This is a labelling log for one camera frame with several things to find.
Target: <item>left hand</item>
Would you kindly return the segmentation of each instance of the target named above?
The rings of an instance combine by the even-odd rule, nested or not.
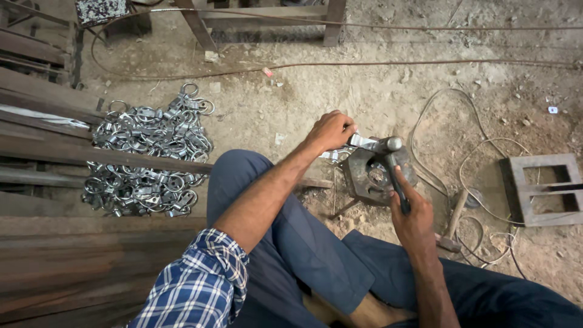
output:
[[[342,114],[338,109],[322,115],[314,123],[312,131],[305,138],[305,143],[314,146],[322,154],[344,146],[348,138],[353,135],[358,126],[352,118]]]

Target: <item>rolled-up sleeve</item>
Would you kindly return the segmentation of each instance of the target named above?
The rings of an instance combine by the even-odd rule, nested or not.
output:
[[[245,301],[249,257],[227,234],[204,229],[158,276],[128,327],[226,327]]]

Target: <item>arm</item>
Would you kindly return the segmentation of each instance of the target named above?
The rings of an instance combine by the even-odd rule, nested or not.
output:
[[[327,150],[342,147],[356,129],[354,121],[339,110],[324,114],[306,139],[253,182],[212,227],[229,235],[249,253],[314,159]]]
[[[449,298],[443,266],[437,257],[433,223],[433,207],[413,189],[403,177],[401,168],[395,167],[399,184],[411,204],[408,216],[401,212],[401,202],[391,192],[391,217],[395,232],[409,255],[415,275],[419,327],[459,327],[458,317]]]

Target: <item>pile of metal rings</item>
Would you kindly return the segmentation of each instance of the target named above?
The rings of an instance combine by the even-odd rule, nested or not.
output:
[[[187,87],[194,87],[191,93]],[[204,163],[213,150],[201,126],[200,116],[211,115],[215,105],[197,97],[198,86],[186,83],[166,110],[131,107],[121,100],[109,105],[104,121],[93,132],[93,145],[150,156],[169,157]],[[112,111],[122,103],[125,112]],[[191,187],[199,186],[206,175],[132,168],[87,162],[91,175],[85,181],[82,201],[100,208],[106,215],[142,216],[165,212],[168,217],[190,214],[198,195]]]

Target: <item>hand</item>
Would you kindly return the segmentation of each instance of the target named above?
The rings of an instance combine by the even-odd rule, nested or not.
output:
[[[337,109],[322,115],[320,120],[314,123],[304,142],[307,146],[315,147],[320,156],[325,151],[344,146],[357,129],[358,126],[352,118]]]
[[[397,237],[407,251],[413,267],[437,260],[435,233],[432,227],[433,206],[409,184],[400,166],[395,166],[395,173],[405,197],[411,204],[411,213],[408,216],[403,215],[399,196],[391,191],[391,218]]]

